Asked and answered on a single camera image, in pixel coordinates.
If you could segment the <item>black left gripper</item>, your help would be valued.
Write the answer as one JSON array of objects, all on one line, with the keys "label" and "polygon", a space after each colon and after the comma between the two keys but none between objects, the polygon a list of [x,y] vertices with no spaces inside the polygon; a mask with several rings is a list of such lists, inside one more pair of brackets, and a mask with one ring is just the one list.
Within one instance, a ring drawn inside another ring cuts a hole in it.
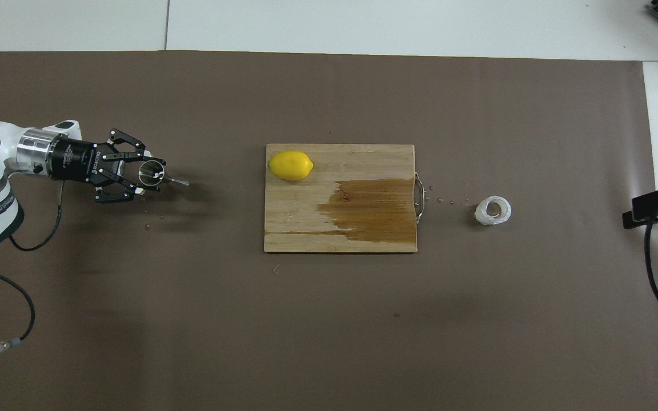
[{"label": "black left gripper", "polygon": [[[127,144],[135,150],[119,152],[117,145]],[[120,162],[155,161],[166,166],[164,159],[154,157],[137,138],[112,128],[107,143],[92,143],[60,137],[49,145],[49,177],[54,180],[75,180],[93,184],[97,203],[117,203],[133,200],[144,193],[143,185],[123,177]],[[120,191],[108,191],[113,184]]]}]

